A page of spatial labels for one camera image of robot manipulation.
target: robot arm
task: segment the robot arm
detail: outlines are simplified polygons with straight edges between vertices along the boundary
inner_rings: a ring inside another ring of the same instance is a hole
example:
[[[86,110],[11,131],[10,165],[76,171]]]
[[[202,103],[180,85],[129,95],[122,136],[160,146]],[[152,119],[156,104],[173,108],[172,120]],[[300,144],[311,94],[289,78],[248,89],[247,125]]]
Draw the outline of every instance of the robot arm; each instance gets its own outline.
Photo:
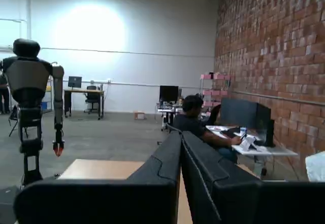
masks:
[[[62,140],[62,121],[63,121],[63,76],[64,69],[61,66],[52,66],[52,77],[54,87],[54,128],[55,141],[53,142],[53,150],[57,157],[62,154],[64,148],[64,140]]]

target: black office chair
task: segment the black office chair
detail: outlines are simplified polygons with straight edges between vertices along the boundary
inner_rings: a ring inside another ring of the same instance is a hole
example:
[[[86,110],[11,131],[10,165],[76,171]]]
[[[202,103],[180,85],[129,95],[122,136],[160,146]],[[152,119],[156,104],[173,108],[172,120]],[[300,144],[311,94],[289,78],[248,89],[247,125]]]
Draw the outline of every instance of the black office chair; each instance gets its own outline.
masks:
[[[166,127],[169,129],[169,133],[171,133],[171,131],[177,131],[179,135],[182,134],[182,131],[180,131],[179,129],[171,126],[168,122],[166,122]],[[162,144],[162,141],[157,141],[157,145]]]
[[[213,107],[209,118],[201,121],[202,125],[203,126],[214,125],[220,109],[221,109],[221,105],[217,105],[217,106]]]
[[[94,85],[91,85],[91,86],[87,86],[87,89],[89,89],[89,90],[97,90],[97,87],[94,86]],[[98,97],[100,95],[99,95],[99,93],[87,93],[85,95],[86,95],[85,102],[89,103],[89,104],[91,103],[91,109],[84,110],[84,112],[85,113],[88,112],[88,114],[90,114],[94,110],[93,105],[95,103],[99,103]]]

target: wooden table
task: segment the wooden table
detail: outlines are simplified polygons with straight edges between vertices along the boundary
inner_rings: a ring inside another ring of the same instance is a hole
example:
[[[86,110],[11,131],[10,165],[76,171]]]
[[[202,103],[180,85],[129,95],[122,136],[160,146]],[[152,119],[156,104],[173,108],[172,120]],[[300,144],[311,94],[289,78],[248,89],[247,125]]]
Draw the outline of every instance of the wooden table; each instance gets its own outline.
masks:
[[[143,163],[76,159],[59,179],[127,179]],[[182,174],[179,184],[177,223],[192,223]]]
[[[104,117],[104,91],[94,89],[65,89],[64,90],[64,116],[67,118],[67,112],[71,116],[72,93],[98,93],[98,120]],[[101,114],[101,97],[102,97],[102,114]]]

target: desk leg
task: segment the desk leg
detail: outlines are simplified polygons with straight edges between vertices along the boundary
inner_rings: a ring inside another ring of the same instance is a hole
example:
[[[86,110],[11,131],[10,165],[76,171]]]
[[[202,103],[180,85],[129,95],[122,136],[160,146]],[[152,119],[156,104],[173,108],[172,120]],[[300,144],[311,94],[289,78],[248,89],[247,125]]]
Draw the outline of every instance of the desk leg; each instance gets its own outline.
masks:
[[[266,157],[254,156],[254,170],[253,173],[256,176],[262,177],[262,171],[265,168]]]
[[[161,118],[162,118],[162,122],[161,122],[161,131],[163,131],[163,130],[164,130],[164,127],[165,127],[165,122],[164,122],[164,113],[162,113]]]
[[[174,112],[171,112],[171,126],[173,125],[174,122]]]
[[[166,121],[165,121],[165,130],[167,130],[167,124],[166,123],[169,123],[169,112],[166,112]]]
[[[69,116],[71,116],[71,93],[70,92],[64,92],[64,116],[67,118],[67,112],[69,111],[70,114]]]
[[[102,94],[102,118],[104,117],[104,94]]]
[[[98,96],[98,120],[101,119],[101,95]]]

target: humanoid robot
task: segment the humanoid robot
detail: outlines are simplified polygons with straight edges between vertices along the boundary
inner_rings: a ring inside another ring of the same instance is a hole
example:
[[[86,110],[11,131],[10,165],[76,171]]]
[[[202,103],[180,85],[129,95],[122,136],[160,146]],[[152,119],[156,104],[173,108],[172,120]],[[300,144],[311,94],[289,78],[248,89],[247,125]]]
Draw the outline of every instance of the humanoid robot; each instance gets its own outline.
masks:
[[[18,103],[17,119],[20,138],[20,152],[24,154],[24,176],[22,186],[42,180],[39,170],[39,155],[43,148],[42,140],[42,110],[41,102],[45,96],[46,86],[51,75],[54,87],[54,128],[55,141],[53,149],[59,157],[63,151],[62,140],[62,84],[64,70],[61,66],[38,59],[40,45],[32,40],[17,39],[13,45],[13,52],[17,56],[5,58],[0,62],[0,70],[7,78],[11,95]],[[23,128],[37,127],[35,139],[24,139]],[[28,157],[34,156],[36,169],[28,170]]]

